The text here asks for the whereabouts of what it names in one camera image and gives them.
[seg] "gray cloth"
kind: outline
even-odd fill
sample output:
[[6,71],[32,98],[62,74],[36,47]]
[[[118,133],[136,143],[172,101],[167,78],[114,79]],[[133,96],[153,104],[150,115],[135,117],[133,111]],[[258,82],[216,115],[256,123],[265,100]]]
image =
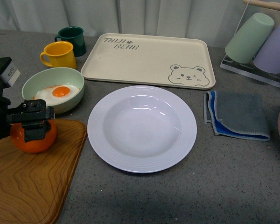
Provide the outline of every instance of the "gray cloth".
[[260,95],[208,91],[204,96],[204,122],[212,123],[215,135],[270,140]]

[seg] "wooden stick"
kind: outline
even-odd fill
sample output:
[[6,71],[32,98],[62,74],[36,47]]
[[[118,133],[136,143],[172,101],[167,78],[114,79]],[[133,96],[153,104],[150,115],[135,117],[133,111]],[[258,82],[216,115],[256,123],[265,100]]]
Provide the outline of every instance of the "wooden stick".
[[[248,4],[249,0],[243,0],[243,3]],[[269,8],[280,11],[280,4],[275,2],[266,2],[260,0],[250,0],[249,5],[259,6],[262,8]]]

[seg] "white plate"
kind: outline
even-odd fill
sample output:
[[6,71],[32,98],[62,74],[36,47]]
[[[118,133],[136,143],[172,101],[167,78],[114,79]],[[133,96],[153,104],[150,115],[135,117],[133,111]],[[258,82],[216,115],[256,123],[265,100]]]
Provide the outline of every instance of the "white plate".
[[154,86],[130,86],[105,96],[87,124],[89,141],[105,162],[152,173],[181,161],[192,149],[197,125],[189,106]]

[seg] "white bowl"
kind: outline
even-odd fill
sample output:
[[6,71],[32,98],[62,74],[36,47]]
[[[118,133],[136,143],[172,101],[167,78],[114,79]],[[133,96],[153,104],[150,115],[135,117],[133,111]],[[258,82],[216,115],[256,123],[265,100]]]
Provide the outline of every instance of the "white bowl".
[[74,108],[84,94],[84,77],[75,69],[59,67],[47,69],[35,74],[24,84],[22,96],[26,100],[32,100],[38,91],[48,86],[62,84],[71,84],[79,88],[79,91],[65,102],[52,105],[55,114],[64,113]]

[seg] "persimmon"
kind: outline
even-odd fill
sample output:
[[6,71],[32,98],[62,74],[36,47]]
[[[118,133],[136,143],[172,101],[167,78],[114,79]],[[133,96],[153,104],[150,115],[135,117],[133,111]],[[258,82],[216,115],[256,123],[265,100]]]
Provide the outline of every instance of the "persimmon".
[[14,145],[26,153],[39,153],[47,150],[54,143],[57,136],[57,128],[53,120],[48,120],[51,124],[51,129],[47,131],[44,139],[25,142],[24,128],[21,123],[16,123],[11,126],[10,138]]

